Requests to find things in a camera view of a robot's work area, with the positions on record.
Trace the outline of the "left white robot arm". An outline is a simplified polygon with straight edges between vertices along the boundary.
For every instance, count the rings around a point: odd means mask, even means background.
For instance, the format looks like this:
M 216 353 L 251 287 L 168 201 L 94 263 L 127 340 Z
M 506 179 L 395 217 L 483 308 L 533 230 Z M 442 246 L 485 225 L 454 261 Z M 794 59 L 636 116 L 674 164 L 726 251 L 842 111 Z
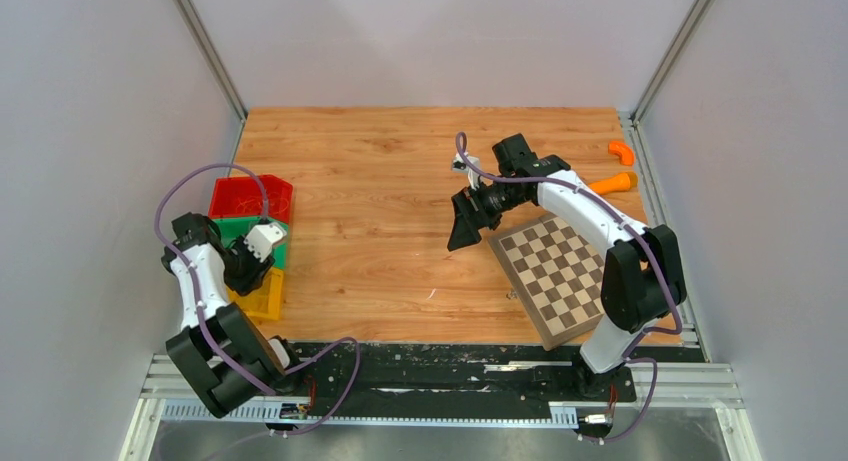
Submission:
M 166 352 L 207 410 L 222 418 L 255 396 L 300 391 L 306 369 L 289 343 L 264 338 L 229 297 L 262 286 L 285 228 L 262 220 L 224 242 L 218 226 L 199 213 L 178 217 L 172 228 L 176 238 L 161 261 L 178 280 L 183 320 Z

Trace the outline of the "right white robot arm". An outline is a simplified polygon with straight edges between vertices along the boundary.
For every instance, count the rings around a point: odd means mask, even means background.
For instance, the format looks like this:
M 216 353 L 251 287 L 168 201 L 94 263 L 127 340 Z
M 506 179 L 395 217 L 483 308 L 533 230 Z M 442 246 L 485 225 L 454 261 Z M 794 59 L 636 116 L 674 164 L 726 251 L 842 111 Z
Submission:
M 453 195 L 454 222 L 447 248 L 478 244 L 481 229 L 494 230 L 502 215 L 531 202 L 563 219 L 604 257 L 600 300 L 605 311 L 595 332 L 580 349 L 582 363 L 571 371 L 571 384 L 584 398 L 596 398 L 658 319 L 670 315 L 672 333 L 682 329 L 679 305 L 687 290 L 675 232 L 661 224 L 648 227 L 624 215 L 589 188 L 557 155 L 538 157 L 522 134 L 496 143 L 496 175 L 485 172 L 467 151 L 458 132 L 452 169 L 469 184 Z

